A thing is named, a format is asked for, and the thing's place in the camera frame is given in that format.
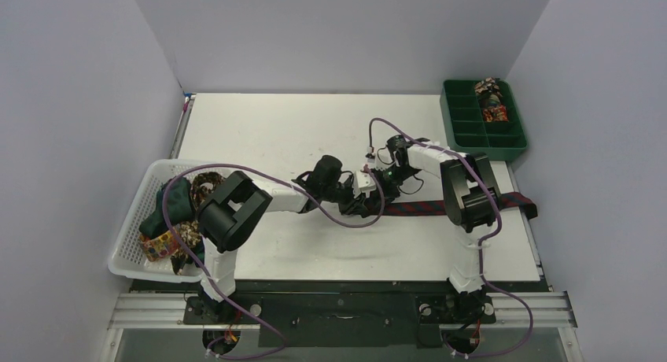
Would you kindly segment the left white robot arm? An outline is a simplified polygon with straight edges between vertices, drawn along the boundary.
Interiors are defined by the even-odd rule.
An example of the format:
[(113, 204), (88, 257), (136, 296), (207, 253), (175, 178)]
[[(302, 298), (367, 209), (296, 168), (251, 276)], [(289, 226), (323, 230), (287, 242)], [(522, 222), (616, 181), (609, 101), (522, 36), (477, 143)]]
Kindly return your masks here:
[(342, 180), (342, 163), (333, 156), (291, 182), (269, 177), (254, 180), (233, 171), (206, 197), (197, 210), (198, 231), (204, 248), (201, 280), (204, 312), (214, 322), (228, 321), (234, 312), (236, 251), (245, 244), (267, 212), (308, 213), (324, 202), (340, 214), (379, 215), (390, 203), (391, 188), (383, 174), (364, 166)]

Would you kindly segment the red navy striped tie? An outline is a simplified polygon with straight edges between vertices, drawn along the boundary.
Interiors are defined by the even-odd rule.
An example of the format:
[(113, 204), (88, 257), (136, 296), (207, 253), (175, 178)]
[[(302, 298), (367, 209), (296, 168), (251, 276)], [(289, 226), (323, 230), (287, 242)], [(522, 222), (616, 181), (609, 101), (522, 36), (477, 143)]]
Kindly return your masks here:
[[(538, 217), (537, 205), (519, 192), (509, 192), (500, 197), (499, 209), (519, 208), (528, 220)], [(444, 202), (410, 201), (393, 202), (384, 207), (383, 216), (445, 216)]]

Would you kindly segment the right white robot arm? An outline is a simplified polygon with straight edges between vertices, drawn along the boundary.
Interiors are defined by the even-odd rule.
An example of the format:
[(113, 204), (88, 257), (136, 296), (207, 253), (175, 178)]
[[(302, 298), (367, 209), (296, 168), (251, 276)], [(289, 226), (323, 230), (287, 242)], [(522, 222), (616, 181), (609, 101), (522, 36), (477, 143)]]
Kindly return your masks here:
[(403, 184), (418, 173), (427, 173), (440, 180), (444, 214), (458, 228), (455, 262), (448, 282), (456, 290), (444, 302), (445, 313), (454, 320), (464, 320), (475, 309), (471, 293), (483, 290), (484, 248), (486, 240), (499, 233), (500, 194), (488, 158), (484, 154), (456, 153), (426, 139), (410, 140), (396, 135), (387, 140), (385, 151), (389, 161), (380, 153), (373, 168), (385, 201), (374, 204), (380, 194), (374, 190), (365, 204), (367, 209), (389, 214), (389, 204), (404, 194)]

